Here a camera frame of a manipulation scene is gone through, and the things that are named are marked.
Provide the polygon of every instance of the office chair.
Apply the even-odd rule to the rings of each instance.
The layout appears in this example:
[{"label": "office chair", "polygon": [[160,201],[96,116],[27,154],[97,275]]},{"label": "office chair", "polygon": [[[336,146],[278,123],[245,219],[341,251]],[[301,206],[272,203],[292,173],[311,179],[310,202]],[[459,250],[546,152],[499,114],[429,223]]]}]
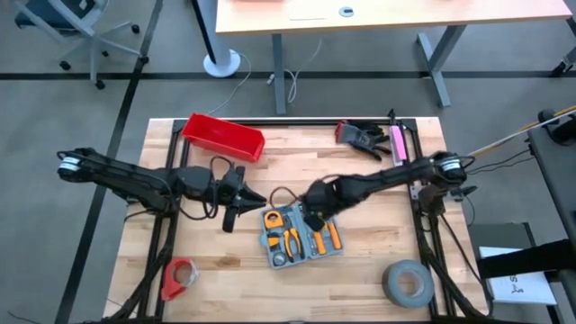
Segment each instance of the office chair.
[{"label": "office chair", "polygon": [[65,44],[72,39],[83,39],[74,48],[62,54],[58,61],[66,71],[71,66],[65,61],[73,53],[82,49],[90,49],[90,81],[98,89],[104,89],[105,84],[97,78],[100,55],[108,57],[106,49],[116,49],[136,55],[143,64],[149,58],[139,51],[121,45],[105,37],[130,26],[132,32],[140,33],[140,27],[132,22],[123,22],[108,31],[96,32],[92,26],[102,17],[109,0],[29,0],[24,4],[21,0],[13,0],[19,13],[14,21],[19,28],[35,26],[46,32],[55,41]]}]

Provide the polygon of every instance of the black glove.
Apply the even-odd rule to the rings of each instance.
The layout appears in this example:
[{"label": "black glove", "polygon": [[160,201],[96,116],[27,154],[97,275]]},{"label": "black glove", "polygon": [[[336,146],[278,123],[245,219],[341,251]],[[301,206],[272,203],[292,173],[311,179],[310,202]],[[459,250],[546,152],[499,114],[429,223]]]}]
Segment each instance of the black glove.
[{"label": "black glove", "polygon": [[377,124],[373,122],[343,121],[339,126],[338,143],[350,144],[354,149],[369,154],[377,161],[382,161],[379,152],[390,155],[392,152],[381,144],[390,137]]}]

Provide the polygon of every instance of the wooden tabletop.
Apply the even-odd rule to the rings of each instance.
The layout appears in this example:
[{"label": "wooden tabletop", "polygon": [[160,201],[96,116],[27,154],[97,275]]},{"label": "wooden tabletop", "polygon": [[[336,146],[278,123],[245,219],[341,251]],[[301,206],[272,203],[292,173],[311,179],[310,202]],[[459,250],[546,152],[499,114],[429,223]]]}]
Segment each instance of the wooden tabletop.
[{"label": "wooden tabletop", "polygon": [[[344,6],[352,7],[354,16],[341,16],[339,10]],[[321,32],[571,16],[563,0],[219,0],[216,32]]]},{"label": "wooden tabletop", "polygon": [[[152,119],[139,164],[163,167],[172,119]],[[445,150],[438,118],[417,118],[423,154]],[[377,163],[347,145],[334,141],[334,127],[262,127],[265,150],[257,164],[246,165],[247,183],[268,196],[285,185],[297,194],[313,180],[327,174],[369,174],[392,167],[390,158]],[[180,160],[183,141],[175,161]],[[208,166],[213,153],[192,147],[188,165]],[[227,166],[216,163],[220,177]],[[291,197],[278,192],[276,204]],[[184,200],[184,209],[201,215],[198,202]],[[446,218],[454,228],[468,257],[474,259],[470,237],[459,203],[446,204]],[[141,210],[130,207],[129,212]],[[281,270],[270,268],[260,246],[260,212],[248,212],[236,220],[232,234],[221,230],[224,209],[215,220],[178,221],[175,257],[190,257],[200,276],[186,292],[166,304],[165,321],[393,321],[429,320],[428,308],[407,310],[387,300],[380,285],[383,270],[402,259],[419,259],[410,199],[406,186],[373,194],[366,202],[337,217],[345,250],[341,255],[312,260]],[[144,274],[153,217],[141,215],[124,226],[118,258],[106,304],[105,316],[118,310]],[[450,275],[479,310],[486,311],[481,286],[467,269],[446,228],[440,226]],[[436,295],[442,295],[436,280]],[[155,288],[158,288],[158,277]],[[151,310],[155,294],[152,293]]]}]

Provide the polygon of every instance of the white paper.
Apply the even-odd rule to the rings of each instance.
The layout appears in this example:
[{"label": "white paper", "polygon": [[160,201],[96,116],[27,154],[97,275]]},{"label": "white paper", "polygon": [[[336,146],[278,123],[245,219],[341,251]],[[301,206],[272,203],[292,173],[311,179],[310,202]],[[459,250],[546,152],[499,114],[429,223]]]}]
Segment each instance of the white paper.
[{"label": "white paper", "polygon": [[[519,250],[521,249],[480,247],[480,256],[482,258],[492,257]],[[556,299],[544,272],[491,278],[488,279],[488,287],[494,296],[495,302],[556,304]]]}]

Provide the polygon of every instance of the floor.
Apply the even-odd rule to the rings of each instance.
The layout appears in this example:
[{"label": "floor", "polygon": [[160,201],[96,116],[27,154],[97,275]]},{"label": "floor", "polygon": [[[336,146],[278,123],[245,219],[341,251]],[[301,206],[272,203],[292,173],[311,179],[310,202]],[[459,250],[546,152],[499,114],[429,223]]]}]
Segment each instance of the floor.
[{"label": "floor", "polygon": [[[142,29],[129,31],[118,41],[137,48],[149,26],[156,0],[112,1],[98,28],[130,19]],[[103,59],[109,73],[106,88],[98,91],[86,80],[58,80],[54,58],[62,48],[38,31],[15,27],[9,1],[0,2],[0,322],[21,323],[8,311],[53,322],[69,269],[85,225],[95,187],[69,184],[56,174],[56,151],[93,147],[105,152],[113,131],[121,131],[117,157],[136,162],[147,126],[153,117],[186,117],[208,112],[222,103],[239,79],[140,80],[132,97],[127,93],[136,59],[111,52]],[[576,0],[567,0],[576,10]],[[436,43],[443,28],[342,31],[295,34],[284,38],[287,67],[297,69],[323,39],[312,71],[421,71],[421,53],[414,45],[425,31]],[[267,36],[228,39],[249,57],[253,71],[272,70],[271,41]],[[394,108],[401,116],[438,116],[448,148],[462,154],[497,140],[551,108],[576,104],[576,78],[524,78],[518,71],[548,71],[570,49],[576,37],[564,21],[521,22],[470,26],[449,60],[447,71],[462,73],[446,80],[453,107],[438,109],[430,80],[417,77],[375,79],[302,79],[298,97],[288,106],[289,116],[382,116]],[[202,72],[205,49],[187,0],[165,0],[149,44],[145,73]],[[71,59],[78,77],[88,71],[85,58]],[[510,73],[493,74],[493,71]],[[52,80],[38,80],[47,74]],[[126,113],[125,125],[117,122]],[[249,79],[232,101],[216,115],[273,116],[273,88],[262,77]],[[495,150],[478,162],[507,158],[525,147],[523,138]],[[472,176],[480,189],[471,196],[477,224],[528,221],[538,243],[565,236],[534,161]],[[472,217],[465,204],[466,216]],[[122,234],[125,205],[108,193],[78,291],[71,322],[98,320],[102,315]],[[562,308],[567,309],[561,300]],[[541,309],[498,306],[501,319],[546,322]],[[566,322],[575,322],[570,313]]]}]

